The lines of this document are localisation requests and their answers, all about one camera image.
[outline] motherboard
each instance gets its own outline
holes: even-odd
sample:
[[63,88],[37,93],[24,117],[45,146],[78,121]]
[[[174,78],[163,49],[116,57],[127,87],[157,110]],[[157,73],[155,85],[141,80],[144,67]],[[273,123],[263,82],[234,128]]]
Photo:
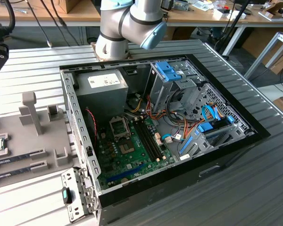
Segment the motherboard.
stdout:
[[115,124],[110,121],[110,124],[100,128],[100,142],[97,145],[102,170],[99,182],[103,190],[175,162],[165,145],[157,142],[159,137],[152,119],[129,121],[119,117],[112,121]]

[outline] red wire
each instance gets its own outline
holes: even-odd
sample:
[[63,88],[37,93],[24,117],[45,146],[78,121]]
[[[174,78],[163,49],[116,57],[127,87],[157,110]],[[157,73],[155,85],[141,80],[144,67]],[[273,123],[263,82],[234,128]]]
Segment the red wire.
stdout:
[[93,123],[94,123],[94,146],[95,146],[96,145],[96,134],[97,134],[95,118],[94,118],[91,111],[89,111],[88,109],[86,109],[86,111],[88,111],[88,113],[91,115],[91,117],[93,119]]

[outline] aluminum extrusion table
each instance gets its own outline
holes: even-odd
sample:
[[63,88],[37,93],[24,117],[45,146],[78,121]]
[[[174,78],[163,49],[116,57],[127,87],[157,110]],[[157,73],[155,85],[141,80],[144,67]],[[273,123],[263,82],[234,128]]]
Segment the aluminum extrusion table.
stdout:
[[[262,53],[258,56],[258,58],[255,60],[255,62],[251,65],[251,67],[248,69],[248,71],[245,73],[244,77],[248,79],[256,70],[256,68],[259,66],[259,64],[262,62],[263,58],[269,51],[279,42],[281,41],[283,43],[283,32],[277,32],[274,37],[271,39],[271,41],[268,43],[268,45],[264,48]],[[280,57],[283,56],[283,45],[277,50],[277,52],[273,55],[272,58],[268,61],[268,63],[265,65],[266,68],[269,68],[273,64],[275,64],[277,59],[280,59]]]
[[[234,165],[112,226],[283,225],[283,114],[215,51],[199,40],[167,41],[133,57],[194,54],[271,133]],[[17,113],[20,93],[34,91],[37,109],[65,109],[59,65],[95,62],[89,46],[16,50],[0,72],[0,116]],[[0,188],[0,225],[69,225],[56,172]],[[75,225],[95,226],[89,216]]]

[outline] sticker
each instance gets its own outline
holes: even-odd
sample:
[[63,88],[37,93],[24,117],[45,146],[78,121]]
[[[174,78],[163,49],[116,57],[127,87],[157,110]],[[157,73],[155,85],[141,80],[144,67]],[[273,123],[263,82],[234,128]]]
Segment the sticker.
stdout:
[[103,86],[111,86],[120,84],[117,74],[104,74],[104,75],[97,75],[91,76],[88,78],[88,82],[91,88],[98,88]]
[[0,178],[5,178],[5,177],[9,177],[11,174],[8,173],[8,174],[4,174],[4,175],[1,175]]
[[180,140],[180,138],[181,138],[181,135],[179,133],[176,134],[175,139]]
[[184,74],[182,71],[177,71],[176,74]]
[[189,157],[190,157],[189,154],[185,154],[185,155],[180,157],[180,160],[185,160],[185,159],[188,159]]
[[0,164],[10,162],[9,159],[0,161]]

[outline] green circuit board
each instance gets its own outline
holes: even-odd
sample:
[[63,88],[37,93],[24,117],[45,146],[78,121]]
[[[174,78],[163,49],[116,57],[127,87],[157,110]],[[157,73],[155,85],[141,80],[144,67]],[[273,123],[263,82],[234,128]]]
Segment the green circuit board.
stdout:
[[[170,151],[164,145],[157,145],[163,158],[159,161],[151,160],[133,126],[133,122],[128,121],[127,123],[131,136],[118,142],[114,140],[109,124],[101,128],[101,131],[105,131],[105,135],[104,138],[100,139],[100,143],[97,146],[97,156],[101,168],[99,182],[103,190],[175,162]],[[151,138],[155,140],[154,133],[156,128],[152,120],[145,119],[143,123],[147,126],[152,136]]]

